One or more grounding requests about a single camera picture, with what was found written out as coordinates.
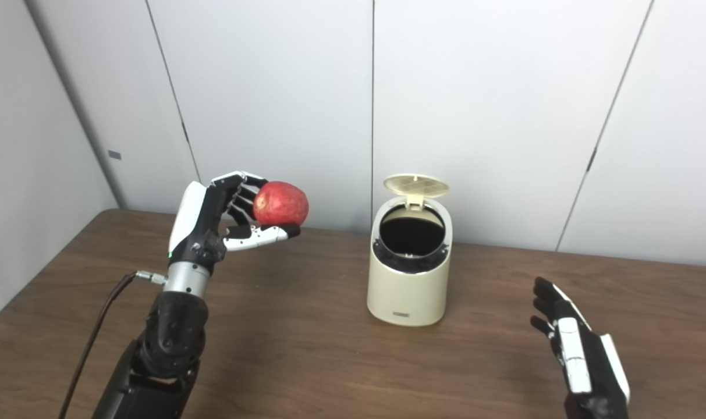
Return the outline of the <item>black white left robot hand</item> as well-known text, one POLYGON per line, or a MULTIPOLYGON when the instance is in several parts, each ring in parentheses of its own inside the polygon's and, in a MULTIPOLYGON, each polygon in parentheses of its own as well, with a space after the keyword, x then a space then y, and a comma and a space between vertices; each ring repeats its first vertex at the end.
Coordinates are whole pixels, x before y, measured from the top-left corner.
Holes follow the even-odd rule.
POLYGON ((183 192, 170 233, 169 265, 187 262, 214 271, 227 252, 247 250, 300 235, 297 223, 254 225, 252 209, 260 189, 269 182, 245 171, 193 181, 183 192))

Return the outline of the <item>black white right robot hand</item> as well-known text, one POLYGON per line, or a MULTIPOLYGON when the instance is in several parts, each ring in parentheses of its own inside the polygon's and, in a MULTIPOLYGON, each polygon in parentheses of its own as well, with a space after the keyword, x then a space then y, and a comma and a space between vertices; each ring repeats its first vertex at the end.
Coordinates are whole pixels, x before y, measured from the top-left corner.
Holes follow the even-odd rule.
POLYGON ((530 324, 549 340, 567 394, 568 418, 628 418, 630 385, 610 334, 597 334, 565 292, 541 276, 534 280, 530 324))

